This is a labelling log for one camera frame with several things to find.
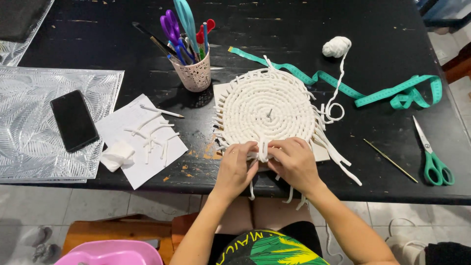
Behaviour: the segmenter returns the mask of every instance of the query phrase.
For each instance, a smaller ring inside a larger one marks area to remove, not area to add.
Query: hand
[[[259,169],[258,161],[247,171],[247,153],[258,152],[257,142],[233,144],[226,149],[219,166],[218,178],[211,194],[230,204],[247,188]]]
[[[316,187],[325,186],[317,174],[311,147],[303,139],[273,140],[268,143],[268,154],[279,161],[270,159],[268,167],[305,196]]]

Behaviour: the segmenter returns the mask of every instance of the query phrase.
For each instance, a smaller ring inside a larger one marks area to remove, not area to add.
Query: red scissors
[[[208,19],[206,24],[206,26],[208,27],[208,33],[216,26],[216,23],[212,19]],[[204,43],[203,25],[200,26],[200,31],[198,31],[198,33],[196,34],[196,42],[199,44]]]

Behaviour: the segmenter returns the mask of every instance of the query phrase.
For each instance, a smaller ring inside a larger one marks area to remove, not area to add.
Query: pink container
[[[135,240],[103,240],[73,248],[54,265],[163,265],[159,252]]]

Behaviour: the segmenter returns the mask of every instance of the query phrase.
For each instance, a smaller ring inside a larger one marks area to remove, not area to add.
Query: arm
[[[234,144],[224,153],[214,189],[193,225],[173,254],[170,265],[206,265],[214,233],[232,201],[247,188],[259,166],[247,171],[247,153],[257,150],[257,142]]]
[[[398,264],[383,239],[322,182],[312,150],[304,140],[271,141],[268,147],[273,147],[268,153],[279,161],[271,159],[268,166],[316,207],[355,264]]]

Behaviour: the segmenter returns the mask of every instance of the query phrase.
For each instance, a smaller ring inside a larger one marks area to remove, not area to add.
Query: green scissors
[[[453,176],[451,170],[442,161],[440,161],[437,155],[435,155],[435,152],[432,151],[432,147],[430,146],[429,141],[427,141],[427,138],[425,138],[419,123],[414,116],[412,116],[412,118],[414,118],[415,127],[417,128],[423,148],[425,149],[425,172],[423,175],[425,176],[426,182],[435,186],[440,186],[442,184],[453,185],[455,183],[455,176]],[[437,179],[437,181],[434,181],[430,177],[431,172],[432,175],[435,175],[435,179]]]

